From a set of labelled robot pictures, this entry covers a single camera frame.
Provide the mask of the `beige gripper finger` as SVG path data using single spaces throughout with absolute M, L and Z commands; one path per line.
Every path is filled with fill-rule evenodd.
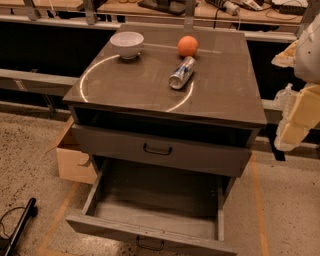
M 285 50 L 277 54 L 271 63 L 282 68 L 293 67 L 297 44 L 298 41 L 291 43 Z

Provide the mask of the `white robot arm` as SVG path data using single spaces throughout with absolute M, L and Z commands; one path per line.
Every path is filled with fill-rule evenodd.
M 273 105 L 282 111 L 274 146 L 291 151 L 320 123 L 320 14 L 298 40 L 273 58 L 272 64 L 292 67 L 294 75 L 305 82 L 299 92 L 288 84 L 273 100 Z

